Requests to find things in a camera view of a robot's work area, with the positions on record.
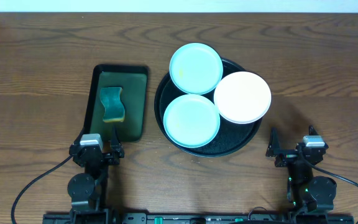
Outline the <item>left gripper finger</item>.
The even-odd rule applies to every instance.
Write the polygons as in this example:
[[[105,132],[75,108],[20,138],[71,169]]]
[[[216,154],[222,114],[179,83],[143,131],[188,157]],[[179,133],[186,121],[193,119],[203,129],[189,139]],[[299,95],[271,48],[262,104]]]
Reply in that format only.
[[[115,152],[122,151],[122,145],[121,145],[120,140],[118,139],[115,125],[113,125],[112,129],[111,129],[110,148]]]
[[[82,138],[82,135],[83,135],[83,133],[84,133],[84,130],[85,130],[85,128],[82,128],[82,129],[81,129],[79,135],[78,135],[78,136],[76,137],[76,139],[73,141],[72,146],[77,146],[77,145],[80,144],[80,140],[81,140],[81,138]]]

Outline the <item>green yellow sponge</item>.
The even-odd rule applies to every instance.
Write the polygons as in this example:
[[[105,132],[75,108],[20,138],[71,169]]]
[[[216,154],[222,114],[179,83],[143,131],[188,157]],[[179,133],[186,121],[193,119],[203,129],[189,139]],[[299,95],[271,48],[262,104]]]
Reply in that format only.
[[[121,101],[122,87],[104,87],[100,91],[100,100],[104,107],[105,123],[123,122],[125,107]]]

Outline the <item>pink white plate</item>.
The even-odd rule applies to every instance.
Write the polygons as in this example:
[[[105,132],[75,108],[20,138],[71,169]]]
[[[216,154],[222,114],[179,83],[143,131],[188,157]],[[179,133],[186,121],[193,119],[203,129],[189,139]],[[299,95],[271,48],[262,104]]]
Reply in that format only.
[[[219,82],[213,101],[224,119],[236,124],[249,124],[262,118],[269,110],[272,93],[259,75],[234,72]]]

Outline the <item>mint green plate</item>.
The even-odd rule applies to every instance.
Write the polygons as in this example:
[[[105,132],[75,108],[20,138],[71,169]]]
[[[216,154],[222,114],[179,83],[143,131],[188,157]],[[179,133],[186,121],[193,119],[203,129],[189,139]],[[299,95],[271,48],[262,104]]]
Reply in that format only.
[[[220,124],[217,107],[201,95],[179,96],[168,104],[163,114],[167,136],[187,148],[207,145],[216,137]]]
[[[181,91],[203,95],[214,90],[221,81],[223,63],[212,47],[190,43],[174,52],[170,59],[169,74]]]

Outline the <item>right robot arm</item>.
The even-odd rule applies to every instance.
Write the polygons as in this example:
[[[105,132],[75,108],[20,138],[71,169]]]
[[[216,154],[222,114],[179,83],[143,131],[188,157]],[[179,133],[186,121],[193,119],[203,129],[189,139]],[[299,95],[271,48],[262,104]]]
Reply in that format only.
[[[294,149],[283,149],[276,128],[270,132],[266,156],[275,159],[275,167],[288,169],[287,199],[294,205],[288,221],[304,223],[315,217],[327,223],[326,214],[334,208],[337,183],[330,177],[313,175],[313,166],[323,160],[328,145],[309,126],[309,134]]]

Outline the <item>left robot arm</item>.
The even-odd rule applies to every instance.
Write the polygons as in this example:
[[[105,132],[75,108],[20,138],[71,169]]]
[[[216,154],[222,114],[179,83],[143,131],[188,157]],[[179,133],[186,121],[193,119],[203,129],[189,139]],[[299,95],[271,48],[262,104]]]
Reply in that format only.
[[[78,135],[69,148],[69,155],[83,173],[72,177],[67,191],[71,197],[72,223],[120,223],[119,214],[106,205],[109,167],[116,166],[124,157],[123,147],[115,128],[111,130],[110,150],[103,151],[100,134]]]

